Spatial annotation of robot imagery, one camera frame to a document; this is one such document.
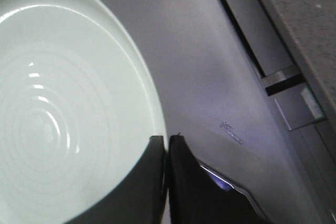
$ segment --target white bowl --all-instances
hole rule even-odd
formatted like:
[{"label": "white bowl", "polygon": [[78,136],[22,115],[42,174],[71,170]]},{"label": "white bowl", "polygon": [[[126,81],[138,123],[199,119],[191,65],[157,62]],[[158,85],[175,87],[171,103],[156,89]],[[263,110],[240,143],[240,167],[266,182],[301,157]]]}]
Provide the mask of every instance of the white bowl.
[{"label": "white bowl", "polygon": [[0,0],[0,223],[62,223],[166,131],[134,42],[99,0]]}]

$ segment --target gray surface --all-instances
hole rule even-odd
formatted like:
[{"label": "gray surface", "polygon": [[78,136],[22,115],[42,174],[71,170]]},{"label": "gray surface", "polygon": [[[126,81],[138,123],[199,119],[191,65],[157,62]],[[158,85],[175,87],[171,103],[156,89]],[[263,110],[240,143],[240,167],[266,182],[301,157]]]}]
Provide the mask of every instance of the gray surface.
[{"label": "gray surface", "polygon": [[[168,134],[185,135],[196,157],[248,189],[273,223],[323,223],[286,126],[219,1],[102,1],[149,66]],[[224,121],[243,144],[219,127]]]},{"label": "gray surface", "polygon": [[336,212],[336,171],[334,162],[321,142],[315,125],[308,125],[290,132],[293,144],[297,147],[298,154],[313,183],[318,197],[324,206],[329,221],[334,223],[332,214]]},{"label": "gray surface", "polygon": [[336,0],[262,0],[336,129]]}]

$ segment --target dark gap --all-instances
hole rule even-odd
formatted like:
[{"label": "dark gap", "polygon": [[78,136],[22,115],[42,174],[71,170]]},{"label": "dark gap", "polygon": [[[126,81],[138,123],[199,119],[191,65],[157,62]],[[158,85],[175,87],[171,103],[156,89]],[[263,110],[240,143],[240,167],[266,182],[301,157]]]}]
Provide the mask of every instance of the dark gap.
[{"label": "dark gap", "polygon": [[235,18],[235,15],[231,11],[228,2],[226,0],[220,0],[220,2],[223,5],[224,11],[226,12],[228,18],[230,19],[231,23],[233,24],[234,29],[235,29],[241,43],[243,44],[248,56],[250,57],[251,61],[253,62],[253,64],[257,68],[257,70],[259,71],[260,77],[261,78],[265,77],[266,75],[265,75],[263,69],[261,68],[256,56],[254,55],[254,53],[253,53],[253,51],[252,51],[252,49],[251,49],[251,47],[250,47],[250,45],[247,41],[242,29],[240,28],[239,23],[237,22],[237,20]]},{"label": "dark gap", "polygon": [[296,63],[295,60],[294,60],[294,58],[293,58],[293,56],[292,56],[292,54],[290,53],[289,48],[287,47],[287,44],[285,43],[283,37],[281,36],[280,32],[278,31],[278,29],[277,29],[277,27],[276,27],[276,25],[275,25],[275,23],[273,22],[271,16],[269,15],[266,6],[265,6],[264,3],[262,2],[262,0],[258,0],[258,2],[259,2],[259,4],[260,4],[262,10],[264,11],[266,17],[268,18],[268,21],[269,21],[270,24],[272,25],[273,30],[274,30],[275,33],[277,34],[277,36],[278,36],[278,38],[279,38],[281,44],[283,45],[285,51],[287,52],[288,56],[291,58],[291,60],[292,60],[294,63]]},{"label": "dark gap", "polygon": [[273,95],[273,94],[276,94],[276,93],[279,93],[285,89],[289,89],[291,87],[294,87],[300,83],[303,83],[305,82],[306,80],[304,79],[303,75],[301,74],[298,74],[294,77],[291,77],[285,81],[282,81],[282,82],[278,82],[272,86],[269,86],[266,88],[266,92],[267,94],[270,96],[270,95]]}]

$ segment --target speckled granite surface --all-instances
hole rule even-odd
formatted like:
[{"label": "speckled granite surface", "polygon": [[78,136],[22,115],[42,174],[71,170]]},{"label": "speckled granite surface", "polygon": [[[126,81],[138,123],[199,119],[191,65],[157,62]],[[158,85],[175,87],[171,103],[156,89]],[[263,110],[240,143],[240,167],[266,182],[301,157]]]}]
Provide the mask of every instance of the speckled granite surface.
[{"label": "speckled granite surface", "polygon": [[336,0],[262,1],[335,125]]}]

